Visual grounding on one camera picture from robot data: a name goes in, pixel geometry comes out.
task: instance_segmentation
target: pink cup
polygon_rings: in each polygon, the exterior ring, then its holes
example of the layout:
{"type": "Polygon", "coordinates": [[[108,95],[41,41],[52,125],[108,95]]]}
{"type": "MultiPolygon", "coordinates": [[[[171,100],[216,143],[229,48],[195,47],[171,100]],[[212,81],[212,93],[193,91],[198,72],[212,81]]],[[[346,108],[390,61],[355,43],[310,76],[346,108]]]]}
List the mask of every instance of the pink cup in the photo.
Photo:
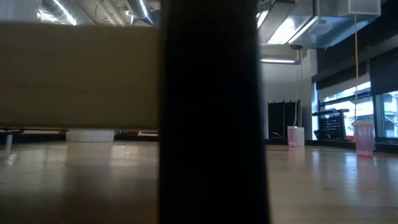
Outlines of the pink cup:
{"type": "Polygon", "coordinates": [[[356,154],[363,157],[372,157],[375,149],[373,122],[355,121],[354,128],[356,154]]]}
{"type": "Polygon", "coordinates": [[[287,142],[290,147],[304,146],[304,128],[288,126],[287,142]]]}

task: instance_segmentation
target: dark pole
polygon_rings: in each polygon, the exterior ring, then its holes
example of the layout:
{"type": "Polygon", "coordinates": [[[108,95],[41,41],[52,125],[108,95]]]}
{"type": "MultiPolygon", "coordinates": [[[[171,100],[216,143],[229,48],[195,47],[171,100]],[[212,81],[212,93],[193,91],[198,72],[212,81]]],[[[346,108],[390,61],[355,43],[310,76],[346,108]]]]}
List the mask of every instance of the dark pole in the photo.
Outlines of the dark pole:
{"type": "Polygon", "coordinates": [[[160,223],[268,223],[256,1],[162,1],[160,223]]]}

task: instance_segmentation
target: yellow cord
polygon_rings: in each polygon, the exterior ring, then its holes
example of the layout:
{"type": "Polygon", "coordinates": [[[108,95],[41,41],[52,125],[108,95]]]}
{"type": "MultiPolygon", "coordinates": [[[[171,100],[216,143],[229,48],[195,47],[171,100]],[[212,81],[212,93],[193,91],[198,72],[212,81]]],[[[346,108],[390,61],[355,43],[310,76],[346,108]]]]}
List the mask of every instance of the yellow cord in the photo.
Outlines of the yellow cord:
{"type": "Polygon", "coordinates": [[[358,8],[358,0],[355,0],[355,12],[354,12],[354,23],[355,23],[355,69],[356,69],[356,84],[355,84],[355,112],[354,112],[354,122],[356,121],[356,104],[358,102],[358,75],[359,75],[359,68],[358,68],[358,22],[356,18],[356,11],[358,8]]]}
{"type": "Polygon", "coordinates": [[[301,79],[300,79],[300,127],[303,127],[303,49],[301,49],[301,64],[300,64],[300,68],[301,68],[301,79]]]}

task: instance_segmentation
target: building outside window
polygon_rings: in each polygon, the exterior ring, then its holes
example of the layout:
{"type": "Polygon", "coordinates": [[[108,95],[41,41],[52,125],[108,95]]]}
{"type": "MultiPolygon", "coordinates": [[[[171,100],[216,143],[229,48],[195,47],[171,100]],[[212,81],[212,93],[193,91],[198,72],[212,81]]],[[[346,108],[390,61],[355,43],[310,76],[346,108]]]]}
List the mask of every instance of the building outside window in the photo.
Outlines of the building outside window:
{"type": "Polygon", "coordinates": [[[382,99],[385,135],[387,138],[398,138],[398,91],[385,93],[382,99]]]}
{"type": "MultiPolygon", "coordinates": [[[[366,83],[358,85],[358,94],[366,93],[369,91],[371,91],[371,82],[366,82],[366,83]]],[[[341,99],[341,98],[344,98],[347,96],[355,96],[355,86],[352,88],[349,88],[347,90],[344,90],[340,93],[336,93],[334,95],[326,97],[325,102],[329,102],[332,100],[338,100],[338,99],[341,99]]]]}

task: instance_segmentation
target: ceiling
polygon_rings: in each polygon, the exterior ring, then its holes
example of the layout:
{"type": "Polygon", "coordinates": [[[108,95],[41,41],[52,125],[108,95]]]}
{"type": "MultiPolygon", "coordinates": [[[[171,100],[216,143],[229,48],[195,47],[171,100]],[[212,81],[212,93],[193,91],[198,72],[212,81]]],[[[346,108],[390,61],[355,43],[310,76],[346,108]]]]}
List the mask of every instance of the ceiling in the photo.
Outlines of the ceiling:
{"type": "MultiPolygon", "coordinates": [[[[126,14],[127,12],[127,6],[126,6],[126,0],[109,0],[114,4],[116,9],[120,11],[120,15],[123,16],[124,20],[126,23],[128,23],[131,18],[129,15],[126,14]]],[[[77,5],[80,7],[80,9],[95,23],[95,24],[103,24],[103,25],[112,25],[108,18],[105,16],[104,11],[101,10],[100,7],[98,7],[98,1],[96,0],[75,0],[77,5]]],[[[151,0],[148,1],[149,5],[153,9],[160,9],[160,1],[156,0],[151,0]]],[[[136,21],[135,26],[149,26],[145,22],[142,21],[136,21]]]]}
{"type": "MultiPolygon", "coordinates": [[[[388,0],[381,0],[381,4],[384,4],[388,0]]],[[[295,59],[297,58],[297,51],[292,50],[288,44],[277,44],[277,45],[260,45],[260,55],[266,58],[281,58],[281,59],[295,59]]]]}

